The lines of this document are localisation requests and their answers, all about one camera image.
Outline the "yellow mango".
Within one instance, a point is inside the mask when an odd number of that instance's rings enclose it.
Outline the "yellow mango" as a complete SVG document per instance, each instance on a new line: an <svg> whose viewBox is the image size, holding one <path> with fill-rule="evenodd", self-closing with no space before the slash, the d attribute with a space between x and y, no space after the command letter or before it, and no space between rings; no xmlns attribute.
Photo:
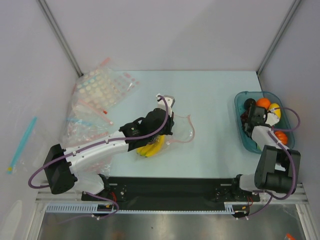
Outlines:
<svg viewBox="0 0 320 240"><path fill-rule="evenodd" d="M279 120L281 119L281 108L277 103L271 103L268 111L275 114Z"/></svg>

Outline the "yellow banana bunch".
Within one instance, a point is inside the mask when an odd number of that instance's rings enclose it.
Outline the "yellow banana bunch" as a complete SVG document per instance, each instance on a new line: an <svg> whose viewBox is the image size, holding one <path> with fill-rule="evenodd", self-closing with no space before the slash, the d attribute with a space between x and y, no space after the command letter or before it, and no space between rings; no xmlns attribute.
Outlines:
<svg viewBox="0 0 320 240"><path fill-rule="evenodd" d="M155 142L139 147L136 152L142 157L150 158L156 155L163 148L164 143L165 136L160 135L155 139Z"/></svg>

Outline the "pink dotted zip top bag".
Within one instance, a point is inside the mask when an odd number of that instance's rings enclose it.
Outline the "pink dotted zip top bag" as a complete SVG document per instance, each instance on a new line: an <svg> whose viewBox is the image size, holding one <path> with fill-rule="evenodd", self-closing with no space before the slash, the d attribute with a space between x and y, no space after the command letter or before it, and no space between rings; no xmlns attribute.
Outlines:
<svg viewBox="0 0 320 240"><path fill-rule="evenodd" d="M191 143L194 140L196 135L196 131L192 123L191 115L190 114L186 116L175 115L172 132L173 132L173 135L164 135L165 136L164 145L156 155L152 157L140 156L137 153L137 150L135 151L136 154L139 156L139 158L153 158L165 152L176 149L178 146L181 146L182 144Z"/></svg>

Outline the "orange small pumpkin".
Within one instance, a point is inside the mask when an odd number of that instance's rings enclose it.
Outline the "orange small pumpkin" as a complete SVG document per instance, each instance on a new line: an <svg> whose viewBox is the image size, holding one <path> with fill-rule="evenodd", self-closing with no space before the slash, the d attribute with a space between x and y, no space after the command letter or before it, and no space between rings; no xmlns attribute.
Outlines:
<svg viewBox="0 0 320 240"><path fill-rule="evenodd" d="M288 136L283 131L275 131L275 136L281 141L282 144L287 145L288 144Z"/></svg>

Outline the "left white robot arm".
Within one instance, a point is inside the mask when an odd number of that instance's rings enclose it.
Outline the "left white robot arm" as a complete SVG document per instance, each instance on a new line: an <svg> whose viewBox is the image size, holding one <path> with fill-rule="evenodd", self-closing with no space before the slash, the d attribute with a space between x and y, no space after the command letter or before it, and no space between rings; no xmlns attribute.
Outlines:
<svg viewBox="0 0 320 240"><path fill-rule="evenodd" d="M149 147L158 139L163 140L165 135L172 135L173 117L171 108L157 107L146 117L121 126L105 139L70 148L69 152L60 144L52 146L43 164L51 193L59 195L77 189L89 192L99 200L107 199L110 195L107 178L85 169L107 157Z"/></svg>

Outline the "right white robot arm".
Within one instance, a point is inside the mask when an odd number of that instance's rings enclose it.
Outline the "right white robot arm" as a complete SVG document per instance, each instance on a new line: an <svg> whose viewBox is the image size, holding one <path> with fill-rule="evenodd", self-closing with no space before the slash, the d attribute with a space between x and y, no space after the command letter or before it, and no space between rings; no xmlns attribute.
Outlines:
<svg viewBox="0 0 320 240"><path fill-rule="evenodd" d="M239 174L237 184L230 188L231 196L242 201L249 192L267 193L277 200L285 200L297 187L301 154L290 149L276 135L276 132L290 132L277 129L281 120L280 106L258 106L252 99L244 104L241 127L245 135L261 150L259 162L253 174Z"/></svg>

